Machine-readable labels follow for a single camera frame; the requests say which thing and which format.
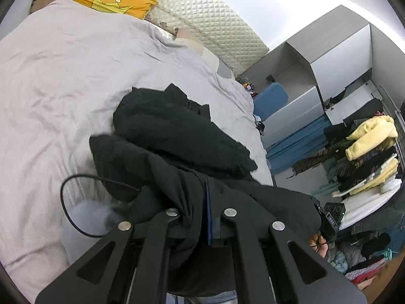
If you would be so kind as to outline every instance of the blue cushion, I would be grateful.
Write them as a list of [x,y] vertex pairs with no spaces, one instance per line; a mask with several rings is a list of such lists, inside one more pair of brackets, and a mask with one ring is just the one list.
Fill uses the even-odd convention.
[[280,110],[287,102],[288,95],[286,91],[279,83],[274,82],[253,99],[253,114],[259,116],[264,121],[270,115]]

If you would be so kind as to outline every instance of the bed sheet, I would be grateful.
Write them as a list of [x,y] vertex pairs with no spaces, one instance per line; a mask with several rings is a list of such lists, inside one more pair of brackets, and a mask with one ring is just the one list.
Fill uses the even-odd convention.
[[[112,131],[132,86],[174,83],[209,104],[212,121],[249,149],[253,177],[272,184],[249,94],[146,21],[53,2],[0,41],[0,74],[0,261],[32,303],[68,267],[59,186],[72,173],[96,172],[89,136]],[[111,200],[92,180],[72,181],[67,206],[85,198]]]

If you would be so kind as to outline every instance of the yellow clothing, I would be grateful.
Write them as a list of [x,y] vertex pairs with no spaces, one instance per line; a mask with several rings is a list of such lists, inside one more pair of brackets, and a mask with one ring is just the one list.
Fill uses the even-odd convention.
[[364,186],[357,188],[356,190],[350,191],[350,195],[355,195],[361,191],[369,190],[377,185],[384,183],[388,178],[390,178],[394,173],[396,173],[398,167],[398,160],[392,159],[392,161],[385,167],[385,169],[376,178],[366,183]]
[[380,145],[378,145],[378,150],[382,152],[394,145],[395,145],[395,138],[387,138]]
[[397,137],[392,117],[380,116],[368,119],[347,137],[347,140],[356,142],[346,149],[346,156],[349,161],[355,160],[377,147],[386,138]]
[[144,19],[157,0],[73,0],[86,7],[115,14],[128,14]]

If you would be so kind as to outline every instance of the small objects on shelf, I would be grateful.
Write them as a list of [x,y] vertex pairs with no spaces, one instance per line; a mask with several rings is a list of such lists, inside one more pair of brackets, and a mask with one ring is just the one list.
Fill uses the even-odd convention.
[[259,94],[257,91],[254,91],[255,86],[254,84],[248,81],[249,80],[248,78],[245,78],[243,80],[237,77],[235,80],[238,81],[244,87],[244,89],[250,94],[252,98],[255,98]]

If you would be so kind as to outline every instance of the person's hand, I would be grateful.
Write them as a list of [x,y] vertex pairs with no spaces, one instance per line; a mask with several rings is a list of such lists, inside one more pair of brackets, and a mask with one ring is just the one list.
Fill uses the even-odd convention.
[[309,245],[312,247],[312,249],[317,251],[322,258],[325,258],[328,251],[328,244],[322,235],[315,234],[309,241]]

